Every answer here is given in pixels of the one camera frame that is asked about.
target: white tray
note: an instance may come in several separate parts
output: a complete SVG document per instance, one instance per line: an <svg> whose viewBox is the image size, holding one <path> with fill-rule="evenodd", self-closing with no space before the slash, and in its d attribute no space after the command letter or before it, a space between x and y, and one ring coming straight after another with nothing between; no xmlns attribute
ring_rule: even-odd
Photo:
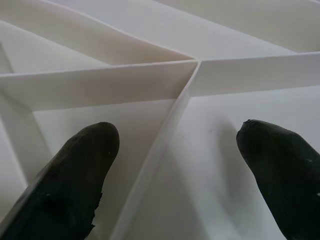
<svg viewBox="0 0 320 240"><path fill-rule="evenodd" d="M319 64L319 53L203 61L175 103L184 113L173 138L147 158L111 239L284 240L236 134L263 120L320 151Z"/></svg>
<svg viewBox="0 0 320 240"><path fill-rule="evenodd" d="M109 10L111 26L87 3L80 13L44 0L0 2L0 219L68 138L108 121L119 130L120 150L90 238L283 239L235 134L257 118L320 149L311 130L319 118L320 55L199 62L187 55L294 51L158 2L120 3ZM120 10L124 21L115 17ZM312 51L307 40L265 40ZM305 115L312 116L307 124Z"/></svg>

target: white panel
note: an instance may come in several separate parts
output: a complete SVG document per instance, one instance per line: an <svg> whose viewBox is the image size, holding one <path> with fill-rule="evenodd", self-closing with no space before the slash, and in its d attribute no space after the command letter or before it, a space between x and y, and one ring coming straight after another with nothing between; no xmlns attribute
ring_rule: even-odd
<svg viewBox="0 0 320 240"><path fill-rule="evenodd" d="M156 1L293 51L320 51L315 0Z"/></svg>
<svg viewBox="0 0 320 240"><path fill-rule="evenodd" d="M293 53L264 40L152 0L51 0L152 43L197 59Z"/></svg>
<svg viewBox="0 0 320 240"><path fill-rule="evenodd" d="M0 43L2 43L8 62L15 73L39 73L108 66L102 61L4 21L0 21Z"/></svg>
<svg viewBox="0 0 320 240"><path fill-rule="evenodd" d="M111 65L190 59L45 0L2 0L0 19Z"/></svg>
<svg viewBox="0 0 320 240"><path fill-rule="evenodd" d="M193 96L320 85L320 53L203 61Z"/></svg>
<svg viewBox="0 0 320 240"><path fill-rule="evenodd" d="M320 151L319 101L320 86L192 97L126 239L284 240L236 134L259 119Z"/></svg>
<svg viewBox="0 0 320 240"><path fill-rule="evenodd" d="M0 88L33 111L175 99L197 62L0 76Z"/></svg>

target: white surface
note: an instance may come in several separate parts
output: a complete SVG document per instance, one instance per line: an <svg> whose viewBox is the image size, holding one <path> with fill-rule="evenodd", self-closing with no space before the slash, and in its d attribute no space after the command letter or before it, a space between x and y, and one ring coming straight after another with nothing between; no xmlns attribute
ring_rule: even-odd
<svg viewBox="0 0 320 240"><path fill-rule="evenodd" d="M320 51L316 0L156 1L293 51Z"/></svg>
<svg viewBox="0 0 320 240"><path fill-rule="evenodd" d="M320 85L320 52L203 61L192 96Z"/></svg>
<svg viewBox="0 0 320 240"><path fill-rule="evenodd" d="M0 20L111 65L190 59L45 0L2 0Z"/></svg>
<svg viewBox="0 0 320 240"><path fill-rule="evenodd" d="M142 163L174 100L157 100L34 112L52 154L87 125L107 121L119 131L120 149L105 179L95 235L108 239Z"/></svg>
<svg viewBox="0 0 320 240"><path fill-rule="evenodd" d="M152 0L51 1L97 18L139 38L201 60L294 53Z"/></svg>
<svg viewBox="0 0 320 240"><path fill-rule="evenodd" d="M319 101L320 86L192 97L126 239L284 240L236 134L259 119L319 152Z"/></svg>
<svg viewBox="0 0 320 240"><path fill-rule="evenodd" d="M108 66L102 61L1 20L0 43L14 73L39 73Z"/></svg>
<svg viewBox="0 0 320 240"><path fill-rule="evenodd" d="M0 75L3 93L33 111L175 99L195 60L92 70Z"/></svg>
<svg viewBox="0 0 320 240"><path fill-rule="evenodd" d="M0 41L0 74L12 74L13 70L8 60L7 54Z"/></svg>
<svg viewBox="0 0 320 240"><path fill-rule="evenodd" d="M10 114L12 104L10 99L0 97L0 221L27 186L5 124L13 117Z"/></svg>

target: white plastic divider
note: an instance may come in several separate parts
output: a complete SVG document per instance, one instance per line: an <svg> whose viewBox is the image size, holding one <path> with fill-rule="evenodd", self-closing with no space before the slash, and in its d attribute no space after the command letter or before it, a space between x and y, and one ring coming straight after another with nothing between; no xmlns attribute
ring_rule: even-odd
<svg viewBox="0 0 320 240"><path fill-rule="evenodd" d="M163 121L197 63L0 75L5 100L0 104L4 131L0 140L11 150L9 162L16 166L12 178L20 180L19 188L2 181L0 189L16 190L9 201L13 204L67 139L87 125L111 122L120 134L120 150L103 186L94 232L101 236L111 231ZM1 158L0 164L6 161Z"/></svg>
<svg viewBox="0 0 320 240"><path fill-rule="evenodd" d="M132 224L137 210L143 200L143 197L148 190L150 182L155 174L155 171L163 157L164 151L168 145L168 142L173 136L174 129L178 126L180 118L189 102L191 97L191 85L193 85L193 79L197 74L200 63L195 68L193 75L185 85L180 96L172 106L170 113L168 114L165 122L163 123L158 135L155 138L150 151L141 167L139 175L137 176L130 194L128 195L125 205L119 215L118 221L112 231L110 240L122 240L125 238L130 225ZM100 239L108 238L108 235L101 236Z"/></svg>
<svg viewBox="0 0 320 240"><path fill-rule="evenodd" d="M178 98L189 94L178 125L167 125L173 137L148 163L158 168L152 178L141 171L143 190L133 188L141 200L128 211L133 221L112 239L284 240L236 134L244 121L260 119L320 151L319 64L320 53L203 61Z"/></svg>
<svg viewBox="0 0 320 240"><path fill-rule="evenodd" d="M317 0L156 0L296 52L320 51Z"/></svg>
<svg viewBox="0 0 320 240"><path fill-rule="evenodd" d="M88 15L45 0L2 0L0 20L110 65L191 59L125 34ZM45 45L50 46L42 41L43 48Z"/></svg>

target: white compartment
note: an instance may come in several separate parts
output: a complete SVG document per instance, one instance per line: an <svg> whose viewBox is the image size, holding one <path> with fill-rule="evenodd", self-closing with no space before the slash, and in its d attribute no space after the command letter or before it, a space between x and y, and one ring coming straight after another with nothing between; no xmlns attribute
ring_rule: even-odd
<svg viewBox="0 0 320 240"><path fill-rule="evenodd" d="M171 141L145 162L111 239L285 240L236 134L263 120L320 152L319 64L318 53L203 61L176 102L187 104Z"/></svg>
<svg viewBox="0 0 320 240"><path fill-rule="evenodd" d="M245 34L241 30L233 30L153 0L50 1L196 59L279 56L294 53Z"/></svg>
<svg viewBox="0 0 320 240"><path fill-rule="evenodd" d="M87 125L107 121L119 131L120 149L103 186L94 234L98 239L110 235L197 64L186 60L0 76L0 216L67 139Z"/></svg>
<svg viewBox="0 0 320 240"><path fill-rule="evenodd" d="M296 52L320 50L317 0L156 0Z"/></svg>
<svg viewBox="0 0 320 240"><path fill-rule="evenodd" d="M0 44L13 73L191 59L45 0L2 0Z"/></svg>

